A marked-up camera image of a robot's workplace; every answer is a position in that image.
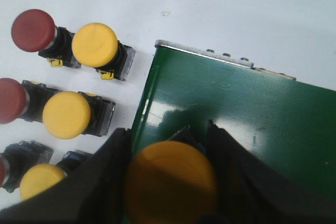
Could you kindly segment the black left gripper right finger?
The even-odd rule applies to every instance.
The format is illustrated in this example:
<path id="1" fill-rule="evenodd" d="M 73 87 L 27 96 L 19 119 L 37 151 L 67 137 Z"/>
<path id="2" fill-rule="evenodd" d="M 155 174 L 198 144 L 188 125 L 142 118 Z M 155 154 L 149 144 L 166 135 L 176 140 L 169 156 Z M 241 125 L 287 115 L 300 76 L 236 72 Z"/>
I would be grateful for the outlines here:
<path id="1" fill-rule="evenodd" d="M 335 200 L 286 179 L 212 121 L 206 137 L 218 207 L 197 223 L 335 223 Z"/>

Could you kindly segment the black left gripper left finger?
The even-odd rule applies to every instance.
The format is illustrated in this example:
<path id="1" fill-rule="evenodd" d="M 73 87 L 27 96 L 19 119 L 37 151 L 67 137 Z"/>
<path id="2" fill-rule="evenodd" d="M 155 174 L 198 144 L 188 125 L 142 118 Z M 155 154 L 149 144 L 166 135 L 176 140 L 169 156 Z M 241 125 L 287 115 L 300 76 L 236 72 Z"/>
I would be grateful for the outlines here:
<path id="1" fill-rule="evenodd" d="M 102 147 L 56 185 L 1 210 L 1 223 L 122 223 L 131 130 L 116 129 Z"/>

